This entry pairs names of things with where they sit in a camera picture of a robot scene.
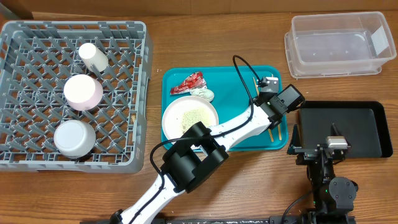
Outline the white cup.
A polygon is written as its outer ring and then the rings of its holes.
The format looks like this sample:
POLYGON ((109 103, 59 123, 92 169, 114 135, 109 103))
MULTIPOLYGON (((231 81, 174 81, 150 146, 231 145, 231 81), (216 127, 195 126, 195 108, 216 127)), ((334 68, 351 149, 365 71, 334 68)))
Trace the white cup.
POLYGON ((78 49, 78 54, 87 69, 91 72, 93 71, 92 66, 99 72, 103 72, 108 66, 109 60, 107 56, 94 44, 85 43, 81 45, 78 49))

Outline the small white bowl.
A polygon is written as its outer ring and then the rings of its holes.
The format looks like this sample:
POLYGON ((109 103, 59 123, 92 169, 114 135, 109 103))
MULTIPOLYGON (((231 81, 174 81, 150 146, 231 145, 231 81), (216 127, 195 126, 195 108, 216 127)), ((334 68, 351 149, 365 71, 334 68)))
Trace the small white bowl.
POLYGON ((70 77, 63 87, 63 94, 74 110, 91 110, 102 100, 101 83, 85 74, 70 77))

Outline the grey metal bowl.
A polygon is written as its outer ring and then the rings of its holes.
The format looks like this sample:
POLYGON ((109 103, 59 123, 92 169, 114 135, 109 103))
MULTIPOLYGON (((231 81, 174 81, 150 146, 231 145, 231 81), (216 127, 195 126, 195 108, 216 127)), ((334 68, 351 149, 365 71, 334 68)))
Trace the grey metal bowl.
POLYGON ((61 154, 71 159, 78 159, 92 150, 96 134, 88 123, 72 119, 56 128, 53 139, 61 154))

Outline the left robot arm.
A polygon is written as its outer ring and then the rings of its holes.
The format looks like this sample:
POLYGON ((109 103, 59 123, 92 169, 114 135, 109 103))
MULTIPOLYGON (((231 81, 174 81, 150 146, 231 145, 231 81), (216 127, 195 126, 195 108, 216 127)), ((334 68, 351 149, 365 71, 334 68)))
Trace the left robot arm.
POLYGON ((155 167, 157 178, 131 207, 113 213, 111 223, 151 223, 175 197, 193 192, 229 157, 229 150, 243 140, 276 127, 289 112, 300 108, 304 96, 293 85, 280 93, 260 93, 250 98, 240 115, 216 126, 194 124, 171 147, 155 167))

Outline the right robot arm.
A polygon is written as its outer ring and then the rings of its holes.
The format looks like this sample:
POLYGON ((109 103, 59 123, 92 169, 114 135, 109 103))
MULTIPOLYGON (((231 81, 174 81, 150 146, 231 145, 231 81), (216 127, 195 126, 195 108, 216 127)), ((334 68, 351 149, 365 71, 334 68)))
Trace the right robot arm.
POLYGON ((298 126, 294 126, 292 139, 287 150, 288 155, 296 155, 295 163, 307 167, 307 178, 312 189, 291 203, 282 215, 282 223, 354 223, 349 212, 354 209, 354 200, 358 185, 346 177, 337 177, 334 166, 346 158, 351 145, 331 126, 331 135, 325 143, 315 148, 305 148, 298 126), (313 196, 314 207, 303 211, 297 217, 288 217, 287 213, 298 202, 313 196))

